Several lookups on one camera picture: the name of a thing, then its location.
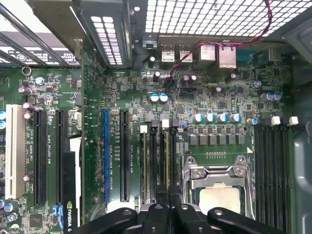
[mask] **white pci slot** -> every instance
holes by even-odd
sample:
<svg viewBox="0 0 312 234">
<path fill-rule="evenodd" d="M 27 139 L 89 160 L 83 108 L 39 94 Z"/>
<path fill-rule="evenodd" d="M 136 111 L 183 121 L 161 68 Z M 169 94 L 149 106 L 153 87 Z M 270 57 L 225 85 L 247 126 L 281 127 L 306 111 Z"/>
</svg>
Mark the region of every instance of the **white pci slot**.
<svg viewBox="0 0 312 234">
<path fill-rule="evenodd" d="M 25 110 L 21 105 L 6 105 L 5 199 L 25 193 Z"/>
</svg>

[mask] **motherboard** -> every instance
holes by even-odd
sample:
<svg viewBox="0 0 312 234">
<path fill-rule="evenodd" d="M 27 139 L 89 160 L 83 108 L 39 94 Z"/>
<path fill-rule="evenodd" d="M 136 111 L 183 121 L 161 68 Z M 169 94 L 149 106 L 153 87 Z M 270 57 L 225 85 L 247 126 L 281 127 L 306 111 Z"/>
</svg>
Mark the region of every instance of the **motherboard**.
<svg viewBox="0 0 312 234">
<path fill-rule="evenodd" d="M 81 70 L 0 70 L 1 230 L 72 233 L 177 186 L 204 214 L 224 207 L 291 232 L 287 63 L 171 77 L 161 62 L 105 70 L 83 46 Z"/>
</svg>

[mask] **black pcie slot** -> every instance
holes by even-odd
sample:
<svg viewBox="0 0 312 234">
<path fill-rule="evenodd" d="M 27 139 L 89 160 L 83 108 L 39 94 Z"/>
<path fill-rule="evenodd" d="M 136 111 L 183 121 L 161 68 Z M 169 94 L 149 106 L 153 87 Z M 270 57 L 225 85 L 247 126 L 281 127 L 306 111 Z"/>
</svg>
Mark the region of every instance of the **black pcie slot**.
<svg viewBox="0 0 312 234">
<path fill-rule="evenodd" d="M 291 232 L 288 130 L 255 127 L 257 220 Z"/>
<path fill-rule="evenodd" d="M 65 139 L 68 137 L 68 112 L 56 111 L 56 197 L 57 203 L 63 202 L 63 153 L 65 147 Z"/>
<path fill-rule="evenodd" d="M 44 205 L 47 198 L 47 113 L 34 111 L 34 204 Z"/>
<path fill-rule="evenodd" d="M 151 177 L 150 177 L 150 196 L 151 202 L 155 202 L 155 191 L 157 185 L 157 129 L 152 127 L 150 135 L 150 163 L 151 163 Z"/>
<path fill-rule="evenodd" d="M 129 111 L 120 111 L 120 201 L 128 202 L 130 197 L 130 141 Z"/>
<path fill-rule="evenodd" d="M 165 157 L 165 134 L 161 132 L 159 134 L 159 179 L 161 185 L 166 185 L 166 157 Z"/>
<path fill-rule="evenodd" d="M 170 185 L 176 185 L 176 127 L 170 127 Z"/>
</svg>

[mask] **red and black wire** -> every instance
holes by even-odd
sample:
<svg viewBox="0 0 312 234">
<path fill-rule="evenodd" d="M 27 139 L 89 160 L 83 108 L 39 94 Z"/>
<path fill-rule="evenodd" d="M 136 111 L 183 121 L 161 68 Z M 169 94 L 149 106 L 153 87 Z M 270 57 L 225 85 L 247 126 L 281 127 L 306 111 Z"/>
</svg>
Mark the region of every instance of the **red and black wire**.
<svg viewBox="0 0 312 234">
<path fill-rule="evenodd" d="M 234 43 L 220 43 L 220 42 L 210 42 L 210 41 L 201 42 L 198 45 L 196 45 L 190 52 L 188 52 L 183 58 L 181 58 L 180 61 L 177 62 L 177 64 L 175 66 L 173 66 L 173 68 L 172 68 L 172 70 L 170 72 L 170 77 L 173 78 L 173 71 L 175 69 L 177 69 L 177 67 L 180 66 L 182 61 L 184 59 L 186 59 L 190 54 L 192 54 L 195 49 L 199 48 L 202 45 L 214 45 L 214 46 L 219 46 L 219 47 L 236 47 L 236 46 L 241 46 L 241 45 L 253 43 L 253 42 L 259 40 L 260 38 L 262 38 L 262 36 L 269 31 L 271 23 L 272 23 L 272 18 L 273 18 L 272 11 L 271 11 L 271 8 L 270 8 L 270 1 L 269 0 L 264 0 L 264 2 L 265 2 L 265 5 L 266 5 L 266 7 L 268 9 L 267 15 L 268 15 L 269 22 L 268 22 L 268 25 L 266 26 L 266 28 L 263 30 L 263 32 L 259 36 L 256 36 L 256 37 L 254 37 L 254 38 L 252 38 L 251 40 L 248 40 L 248 41 L 234 42 Z"/>
</svg>

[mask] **blue pcie slot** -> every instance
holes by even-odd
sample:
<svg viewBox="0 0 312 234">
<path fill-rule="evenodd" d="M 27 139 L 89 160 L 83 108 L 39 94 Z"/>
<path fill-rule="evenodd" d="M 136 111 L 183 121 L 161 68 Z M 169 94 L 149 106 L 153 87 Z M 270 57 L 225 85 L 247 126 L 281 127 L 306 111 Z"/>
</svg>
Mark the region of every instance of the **blue pcie slot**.
<svg viewBox="0 0 312 234">
<path fill-rule="evenodd" d="M 110 190 L 110 144 L 109 144 L 109 110 L 102 109 L 102 140 L 103 140 L 103 162 L 104 162 L 104 202 L 109 201 Z"/>
</svg>

